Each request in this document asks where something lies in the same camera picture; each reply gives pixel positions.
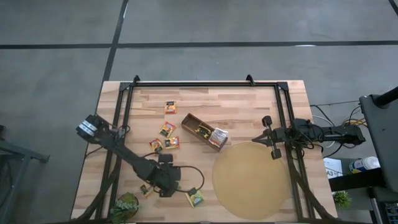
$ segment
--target wooden plank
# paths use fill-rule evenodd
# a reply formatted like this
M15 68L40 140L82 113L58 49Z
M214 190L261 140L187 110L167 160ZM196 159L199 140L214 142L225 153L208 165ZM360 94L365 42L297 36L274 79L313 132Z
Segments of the wooden plank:
M112 121L120 82L104 82L98 103L98 114ZM290 97L296 118L312 119L304 82L288 81ZM164 102L175 100L177 114L164 114ZM287 107L282 95L286 121ZM151 152L149 141L164 137L159 130L165 121L176 125L173 136L180 136L180 148L171 149L176 165L191 165L202 170L205 184L202 194L205 202L192 208L184 194L176 193L171 198L159 198L156 194L148 199L139 192L143 183L138 179L131 166L122 163L122 171L118 196L125 192L137 195L141 208L132 222L250 222L229 213L218 201L211 180L212 167L218 152L192 136L181 127L181 121L192 113L215 128L229 131L229 139L222 150L232 144L250 141L262 133L264 127L261 118L270 115L273 128L280 126L276 107L275 93L269 87L145 87L135 88L133 102L129 113L131 132L126 136L126 146L138 155ZM285 161L283 146L282 161ZM83 166L72 218L78 217L97 194L103 171L105 151L98 151L88 157ZM323 166L322 154L319 149L306 150L305 165L307 168L310 188L320 203L337 216L329 182ZM200 175L195 170L183 169L181 186L189 189L200 185ZM292 195L285 201L279 212L262 222L297 221Z

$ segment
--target gray concrete floor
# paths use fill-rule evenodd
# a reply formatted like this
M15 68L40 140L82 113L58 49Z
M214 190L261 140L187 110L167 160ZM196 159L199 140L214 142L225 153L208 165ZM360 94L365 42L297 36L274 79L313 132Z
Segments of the gray concrete floor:
M2 0L0 45L111 43L121 3ZM398 18L387 0L130 0L120 42L397 38ZM0 124L9 128L7 139L51 154L48 164L29 168L14 223L69 219L86 149L75 127L95 111L108 54L0 50ZM332 103L395 87L397 54L398 46L119 49L110 80L301 79L311 104ZM323 109L340 123L355 106ZM374 155L363 131L368 142L336 157ZM339 216L370 221L366 212L339 210Z

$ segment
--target wooden table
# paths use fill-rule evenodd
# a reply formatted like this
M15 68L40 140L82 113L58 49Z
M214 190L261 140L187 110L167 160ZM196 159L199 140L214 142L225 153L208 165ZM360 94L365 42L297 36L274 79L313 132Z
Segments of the wooden table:
M104 82L101 91L97 113L109 122L113 120L119 83ZM312 119L304 82L297 80L288 81L288 83L295 117ZM164 114L165 101L177 102L177 114ZM288 118L283 95L282 101L285 117ZM122 119L124 109L122 108L121 111L120 118ZM164 140L159 134L159 130L165 121L176 125L177 128L172 136L180 136L180 149L171 149L169 152L174 155L176 165L191 165L202 170L205 175L205 184L201 192L205 201L192 208L185 195L178 192L171 198L159 198L157 194L153 193L148 199L145 199L139 191L139 186L143 184L143 181L136 176L132 167L123 161L118 196L125 192L132 192L137 196L141 205L131 221L247 222L248 220L238 218L227 211L218 201L211 180L212 167L218 157L218 152L181 128L181 121L187 113L194 114L215 128L225 129L229 132L229 140L222 150L232 144L251 141L253 137L260 135L264 129L261 118L265 115L271 115L274 122L273 128L280 126L275 92L270 87L134 87L129 115L131 131L127 134L126 146L138 155L147 154L151 152L149 147L151 140L155 138ZM88 152L97 147L97 145L90 145ZM283 145L279 147L282 151L282 160L286 164ZM76 193L72 218L82 214L99 191L105 157L106 151L100 150L86 158ZM304 161L311 190L326 210L336 217L336 208L320 150L306 150ZM182 169L180 185L183 188L197 187L200 182L200 175L195 170ZM104 204L104 216L108 211L109 194L110 190ZM306 217L305 201L303 199L301 201ZM278 213L259 221L297 221L292 195L284 202Z

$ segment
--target potted plant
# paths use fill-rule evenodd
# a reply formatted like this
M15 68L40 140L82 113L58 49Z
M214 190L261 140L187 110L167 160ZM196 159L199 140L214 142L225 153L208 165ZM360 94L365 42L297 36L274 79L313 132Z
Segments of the potted plant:
M125 193L120 196L113 208L111 208L112 223L127 223L133 217L139 208L139 202L132 193Z
M345 191L335 192L333 194L335 204L341 208L349 207L351 205L351 198Z

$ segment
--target wooden box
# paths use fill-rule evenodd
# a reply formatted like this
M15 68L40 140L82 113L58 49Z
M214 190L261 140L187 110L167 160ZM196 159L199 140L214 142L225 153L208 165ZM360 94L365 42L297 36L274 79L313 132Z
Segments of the wooden box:
M205 139L204 137L202 137L200 134L196 133L195 130L198 129L198 127L202 125L206 128L208 128L211 132L213 132L215 129L213 127L211 127L210 125L206 124L204 121L200 120L199 118L195 117L194 115L192 115L191 113L187 114L187 116L184 118L184 120L181 122L181 126L183 129L187 130L189 133L193 134L194 136L196 136L198 139L200 139L201 141L203 141L204 143L206 143L207 145L209 145L212 149L216 150L216 151L220 151L221 148L223 148L223 146L225 145L225 143L228 140L228 137L225 138L225 140L223 141L223 143L221 143L220 147L217 147L216 145L212 144L211 142L209 142L207 139Z

